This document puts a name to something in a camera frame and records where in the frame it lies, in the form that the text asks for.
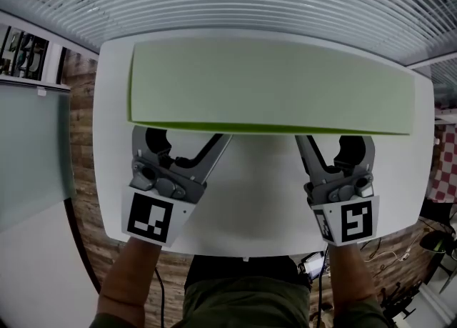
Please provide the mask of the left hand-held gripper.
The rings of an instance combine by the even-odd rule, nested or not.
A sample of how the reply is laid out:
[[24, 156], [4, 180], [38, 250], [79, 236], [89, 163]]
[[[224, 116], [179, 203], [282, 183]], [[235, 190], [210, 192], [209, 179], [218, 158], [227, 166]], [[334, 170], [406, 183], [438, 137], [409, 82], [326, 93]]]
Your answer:
[[193, 159], [176, 157], [171, 172], [155, 164], [171, 151], [166, 133], [165, 129], [133, 128], [133, 177], [122, 189], [121, 230], [145, 242], [171, 247], [206, 191], [204, 183], [233, 136], [213, 135]]

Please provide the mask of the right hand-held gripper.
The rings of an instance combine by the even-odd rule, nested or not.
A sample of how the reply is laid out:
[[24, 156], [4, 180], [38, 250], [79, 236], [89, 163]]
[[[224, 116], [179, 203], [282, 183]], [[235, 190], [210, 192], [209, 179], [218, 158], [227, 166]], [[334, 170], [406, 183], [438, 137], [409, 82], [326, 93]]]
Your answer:
[[309, 182], [308, 204], [325, 242], [341, 247], [376, 235], [379, 197], [374, 194], [372, 168], [375, 146], [370, 136], [341, 136], [333, 173], [311, 135], [295, 140]]

